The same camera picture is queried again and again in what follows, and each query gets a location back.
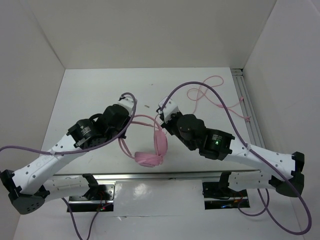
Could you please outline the pink headphones with cable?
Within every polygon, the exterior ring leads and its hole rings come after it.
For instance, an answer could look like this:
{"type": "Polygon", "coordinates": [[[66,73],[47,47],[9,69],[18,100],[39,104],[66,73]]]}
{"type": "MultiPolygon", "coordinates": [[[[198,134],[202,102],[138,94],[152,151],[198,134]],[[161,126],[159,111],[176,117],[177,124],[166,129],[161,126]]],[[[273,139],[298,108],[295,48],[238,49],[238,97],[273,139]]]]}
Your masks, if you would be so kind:
{"type": "MultiPolygon", "coordinates": [[[[216,107],[223,108],[223,105],[220,103],[215,103],[207,96],[206,90],[201,90],[201,86],[195,88],[190,88],[186,96],[193,102],[195,102],[193,113],[196,112],[198,107],[198,101],[202,98],[206,98],[209,102],[214,104],[216,107]]],[[[119,138],[118,144],[122,152],[129,158],[133,159],[137,164],[142,167],[153,168],[159,166],[163,163],[165,155],[168,151],[168,139],[166,133],[163,131],[163,128],[157,122],[156,117],[151,117],[149,115],[138,114],[137,117],[147,118],[152,121],[152,124],[141,122],[141,121],[133,121],[132,123],[135,125],[147,126],[153,128],[153,148],[154,153],[136,151],[134,154],[129,150],[125,139],[119,138]]]]}

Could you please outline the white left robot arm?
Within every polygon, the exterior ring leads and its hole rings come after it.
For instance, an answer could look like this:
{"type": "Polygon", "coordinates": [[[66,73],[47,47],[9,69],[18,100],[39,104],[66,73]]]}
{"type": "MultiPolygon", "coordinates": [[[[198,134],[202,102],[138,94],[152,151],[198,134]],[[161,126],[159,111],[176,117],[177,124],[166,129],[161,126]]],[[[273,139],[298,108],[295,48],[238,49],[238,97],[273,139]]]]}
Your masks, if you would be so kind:
{"type": "Polygon", "coordinates": [[[97,197],[102,189],[91,173],[56,179],[53,176],[91,149],[122,137],[132,112],[133,107],[120,103],[108,106],[103,113],[78,120],[47,154],[21,169],[2,171],[0,180],[13,207],[26,215],[51,200],[68,196],[88,200],[97,197]]]}

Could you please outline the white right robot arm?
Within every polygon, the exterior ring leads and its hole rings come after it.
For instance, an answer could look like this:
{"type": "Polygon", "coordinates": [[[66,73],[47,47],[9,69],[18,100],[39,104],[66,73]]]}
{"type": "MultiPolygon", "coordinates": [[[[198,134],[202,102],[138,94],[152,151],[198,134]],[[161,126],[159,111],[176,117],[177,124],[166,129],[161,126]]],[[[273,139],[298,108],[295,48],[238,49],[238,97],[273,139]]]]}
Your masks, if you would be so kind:
{"type": "Polygon", "coordinates": [[[223,196],[246,189],[273,189],[278,194],[296,198],[302,194],[305,183],[303,167],[305,155],[301,152],[283,154],[255,145],[244,146],[238,137],[205,126],[193,114],[181,112],[160,115],[161,127],[176,136],[190,151],[225,162],[234,162],[254,168],[252,172],[223,172],[218,190],[223,196]]]}

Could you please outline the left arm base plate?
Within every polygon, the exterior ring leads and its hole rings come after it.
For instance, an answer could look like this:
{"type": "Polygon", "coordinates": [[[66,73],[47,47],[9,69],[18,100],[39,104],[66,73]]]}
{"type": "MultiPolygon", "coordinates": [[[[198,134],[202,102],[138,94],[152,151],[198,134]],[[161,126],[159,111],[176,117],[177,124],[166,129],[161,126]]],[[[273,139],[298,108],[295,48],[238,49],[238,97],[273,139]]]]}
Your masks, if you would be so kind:
{"type": "Polygon", "coordinates": [[[74,213],[113,212],[115,190],[115,181],[100,181],[94,195],[70,196],[68,203],[74,213]]]}

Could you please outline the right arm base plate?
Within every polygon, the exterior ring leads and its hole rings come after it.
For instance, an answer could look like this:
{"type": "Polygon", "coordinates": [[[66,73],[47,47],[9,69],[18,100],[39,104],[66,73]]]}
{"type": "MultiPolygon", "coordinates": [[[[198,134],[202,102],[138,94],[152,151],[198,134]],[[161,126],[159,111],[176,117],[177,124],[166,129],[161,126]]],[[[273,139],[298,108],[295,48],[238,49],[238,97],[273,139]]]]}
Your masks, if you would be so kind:
{"type": "Polygon", "coordinates": [[[246,190],[223,190],[218,182],[203,182],[202,189],[206,210],[250,208],[246,190]]]}

